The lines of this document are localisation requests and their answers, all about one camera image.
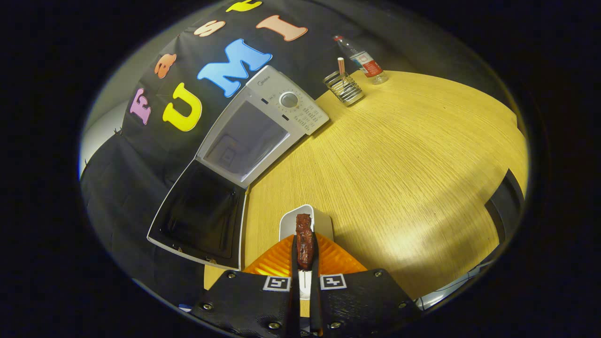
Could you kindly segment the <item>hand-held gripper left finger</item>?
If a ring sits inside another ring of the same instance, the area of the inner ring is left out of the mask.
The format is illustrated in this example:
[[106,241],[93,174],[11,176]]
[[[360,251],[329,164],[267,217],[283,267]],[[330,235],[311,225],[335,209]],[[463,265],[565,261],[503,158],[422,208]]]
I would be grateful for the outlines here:
[[279,242],[289,259],[285,276],[223,272],[190,315],[230,338],[299,338],[300,303],[296,236]]

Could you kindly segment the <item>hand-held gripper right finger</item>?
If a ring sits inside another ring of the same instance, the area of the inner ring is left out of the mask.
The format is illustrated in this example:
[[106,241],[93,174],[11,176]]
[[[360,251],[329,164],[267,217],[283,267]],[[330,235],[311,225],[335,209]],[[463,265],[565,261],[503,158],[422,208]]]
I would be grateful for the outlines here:
[[397,336],[421,319],[415,301],[383,268],[323,273],[330,240],[314,233],[310,327],[321,336]]

